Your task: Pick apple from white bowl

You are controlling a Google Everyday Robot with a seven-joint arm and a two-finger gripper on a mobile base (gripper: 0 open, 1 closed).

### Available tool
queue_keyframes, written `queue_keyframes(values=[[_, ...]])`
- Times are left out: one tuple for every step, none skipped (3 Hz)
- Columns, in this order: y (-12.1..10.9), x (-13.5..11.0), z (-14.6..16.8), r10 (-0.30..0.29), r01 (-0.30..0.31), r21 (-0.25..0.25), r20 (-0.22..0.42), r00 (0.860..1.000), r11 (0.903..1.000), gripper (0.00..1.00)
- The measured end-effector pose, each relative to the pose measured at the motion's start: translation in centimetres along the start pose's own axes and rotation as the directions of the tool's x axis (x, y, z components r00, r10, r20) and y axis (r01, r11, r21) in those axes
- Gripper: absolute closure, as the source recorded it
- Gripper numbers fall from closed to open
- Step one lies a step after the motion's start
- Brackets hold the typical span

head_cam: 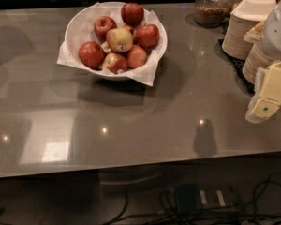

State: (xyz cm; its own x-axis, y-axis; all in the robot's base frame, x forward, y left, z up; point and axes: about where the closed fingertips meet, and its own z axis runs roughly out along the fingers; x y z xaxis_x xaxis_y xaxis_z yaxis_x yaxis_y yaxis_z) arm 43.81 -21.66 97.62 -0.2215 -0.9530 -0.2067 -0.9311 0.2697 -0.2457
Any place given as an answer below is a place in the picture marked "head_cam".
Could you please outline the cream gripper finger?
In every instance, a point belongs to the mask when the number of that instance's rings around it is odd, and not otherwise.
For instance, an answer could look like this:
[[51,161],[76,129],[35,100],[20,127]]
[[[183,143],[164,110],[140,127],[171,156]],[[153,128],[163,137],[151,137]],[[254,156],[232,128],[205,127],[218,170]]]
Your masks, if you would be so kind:
[[269,120],[281,107],[281,61],[267,68],[259,67],[255,78],[255,95],[245,119],[251,123]]
[[263,28],[265,22],[259,22],[254,27],[252,27],[248,32],[244,35],[244,41],[249,43],[257,43],[263,40]]

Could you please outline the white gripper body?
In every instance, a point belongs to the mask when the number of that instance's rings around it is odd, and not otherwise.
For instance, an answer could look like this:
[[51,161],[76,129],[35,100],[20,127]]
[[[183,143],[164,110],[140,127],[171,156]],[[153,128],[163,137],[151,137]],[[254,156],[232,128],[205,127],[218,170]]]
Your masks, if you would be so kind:
[[281,60],[281,0],[264,24],[261,46],[265,54]]

